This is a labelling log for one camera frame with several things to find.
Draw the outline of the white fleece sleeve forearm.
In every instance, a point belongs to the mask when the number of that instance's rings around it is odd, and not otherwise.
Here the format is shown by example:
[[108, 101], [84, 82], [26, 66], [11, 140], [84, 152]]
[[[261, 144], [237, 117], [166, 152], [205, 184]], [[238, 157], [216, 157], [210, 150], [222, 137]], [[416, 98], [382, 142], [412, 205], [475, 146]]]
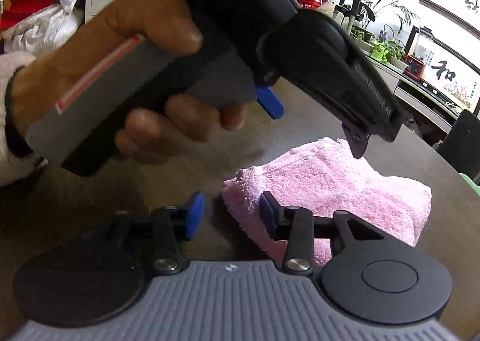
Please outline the white fleece sleeve forearm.
[[1, 55], [1, 186], [26, 178], [46, 161], [28, 147], [11, 115], [13, 80], [34, 59], [21, 51]]

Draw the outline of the person's left hand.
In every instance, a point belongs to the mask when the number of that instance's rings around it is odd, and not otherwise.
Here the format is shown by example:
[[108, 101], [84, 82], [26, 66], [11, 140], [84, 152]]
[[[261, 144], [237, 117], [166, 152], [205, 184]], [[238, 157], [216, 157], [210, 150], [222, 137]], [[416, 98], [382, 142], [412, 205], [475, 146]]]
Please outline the person's left hand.
[[115, 0], [20, 70], [13, 123], [40, 158], [90, 175], [161, 164], [242, 127], [255, 97], [224, 17], [187, 0]]

